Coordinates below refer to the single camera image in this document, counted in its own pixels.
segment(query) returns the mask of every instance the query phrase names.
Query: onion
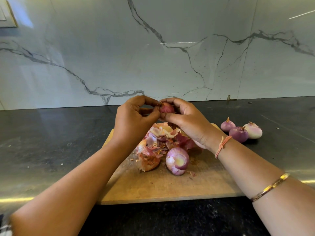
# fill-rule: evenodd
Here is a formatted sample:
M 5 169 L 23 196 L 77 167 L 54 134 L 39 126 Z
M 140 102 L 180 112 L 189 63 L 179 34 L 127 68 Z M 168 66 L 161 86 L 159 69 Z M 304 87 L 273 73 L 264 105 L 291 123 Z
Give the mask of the onion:
M 160 113 L 175 113 L 175 110 L 171 104 L 161 103 Z
M 248 139 L 248 132 L 245 130 L 245 127 L 234 127 L 229 131 L 229 136 L 243 143 Z
M 221 124 L 221 129 L 225 132 L 229 132 L 233 127 L 236 127 L 236 125 L 232 121 L 230 121 L 229 117 Z
M 180 147 L 172 148 L 166 155 L 167 168 L 174 175 L 182 175 L 186 172 L 189 163 L 189 156 L 187 152 Z
M 245 130 L 248 132 L 249 139 L 258 139 L 262 136 L 262 129 L 255 123 L 250 122 L 243 127 L 245 127 Z

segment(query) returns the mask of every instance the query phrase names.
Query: white marble backsplash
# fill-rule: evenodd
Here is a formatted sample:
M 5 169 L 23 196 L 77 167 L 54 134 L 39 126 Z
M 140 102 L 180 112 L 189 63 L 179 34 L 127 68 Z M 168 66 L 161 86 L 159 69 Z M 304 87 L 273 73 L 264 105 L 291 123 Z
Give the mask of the white marble backsplash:
M 315 0 L 8 1 L 0 110 L 315 95 Z

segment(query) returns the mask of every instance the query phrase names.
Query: red onion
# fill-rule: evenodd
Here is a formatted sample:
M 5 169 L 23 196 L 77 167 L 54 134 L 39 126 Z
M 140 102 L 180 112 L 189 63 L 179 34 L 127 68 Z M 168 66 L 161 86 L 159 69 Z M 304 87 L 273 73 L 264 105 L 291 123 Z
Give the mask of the red onion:
M 232 121 L 230 121 L 229 117 L 227 118 L 226 121 L 224 121 L 221 124 L 221 129 L 222 129 L 222 131 L 225 131 L 225 132 L 229 132 L 233 127 L 236 127 L 236 126 Z
M 167 168 L 174 175 L 182 175 L 185 173 L 189 163 L 189 156 L 187 152 L 180 147 L 172 148 L 166 155 Z
M 234 127 L 229 131 L 229 136 L 240 143 L 245 142 L 248 139 L 248 132 L 244 127 Z
M 169 103 L 161 103 L 160 113 L 175 113 L 174 107 Z
M 262 136 L 262 129 L 255 123 L 250 122 L 243 127 L 245 127 L 245 130 L 248 132 L 249 139 L 258 139 Z

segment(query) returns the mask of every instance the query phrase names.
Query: forearm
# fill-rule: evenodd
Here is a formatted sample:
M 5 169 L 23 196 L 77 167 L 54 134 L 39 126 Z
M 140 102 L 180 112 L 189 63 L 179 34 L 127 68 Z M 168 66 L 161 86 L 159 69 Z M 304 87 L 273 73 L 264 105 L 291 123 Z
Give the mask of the forearm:
M 77 235 L 129 149 L 109 143 L 11 216 L 15 235 Z
M 215 128 L 210 131 L 207 148 L 215 154 L 222 136 L 226 135 Z M 284 173 L 234 139 L 225 144 L 218 159 L 248 198 L 260 193 Z M 253 205 L 271 235 L 315 233 L 315 190 L 294 178 L 288 178 Z

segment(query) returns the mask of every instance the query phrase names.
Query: countertop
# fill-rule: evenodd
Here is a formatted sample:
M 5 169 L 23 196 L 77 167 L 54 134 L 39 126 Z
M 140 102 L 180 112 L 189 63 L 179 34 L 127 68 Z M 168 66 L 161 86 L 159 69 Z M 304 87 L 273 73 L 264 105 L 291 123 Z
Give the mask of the countertop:
M 228 116 L 236 125 L 257 123 L 263 136 L 246 146 L 315 186 L 315 97 L 194 104 L 218 126 Z M 117 106 L 99 106 L 0 111 L 0 212 L 7 216 L 25 203 L 15 199 L 36 196 L 101 148 L 114 127 L 116 110 Z M 176 235 L 181 230 L 190 235 L 254 235 L 257 227 L 261 235 L 267 234 L 244 197 L 96 206 L 87 223 L 95 222 L 97 214 L 116 215 L 98 229 L 101 235 Z

